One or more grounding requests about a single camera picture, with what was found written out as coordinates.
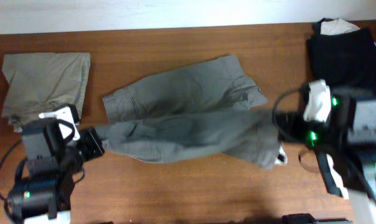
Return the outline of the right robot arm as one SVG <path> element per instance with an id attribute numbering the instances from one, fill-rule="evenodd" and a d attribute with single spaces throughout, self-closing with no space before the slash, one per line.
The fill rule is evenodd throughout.
<path id="1" fill-rule="evenodd" d="M 357 223 L 376 223 L 376 96 L 360 88 L 289 90 L 272 120 L 285 142 L 316 155 L 329 194 L 348 199 Z"/>

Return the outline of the grey shorts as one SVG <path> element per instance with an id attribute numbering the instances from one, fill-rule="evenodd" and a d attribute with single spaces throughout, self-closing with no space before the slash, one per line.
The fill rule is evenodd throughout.
<path id="1" fill-rule="evenodd" d="M 106 148 L 148 163 L 226 155 L 271 169 L 288 158 L 267 98 L 228 55 L 143 78 L 105 96 Z"/>

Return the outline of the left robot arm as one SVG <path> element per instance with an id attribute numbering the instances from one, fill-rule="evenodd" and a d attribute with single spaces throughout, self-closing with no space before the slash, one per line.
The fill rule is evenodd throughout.
<path id="1" fill-rule="evenodd" d="M 20 161 L 5 207 L 14 223 L 70 219 L 73 176 L 83 164 L 104 155 L 95 128 L 75 130 L 72 123 L 46 118 L 22 130 L 27 157 Z"/>

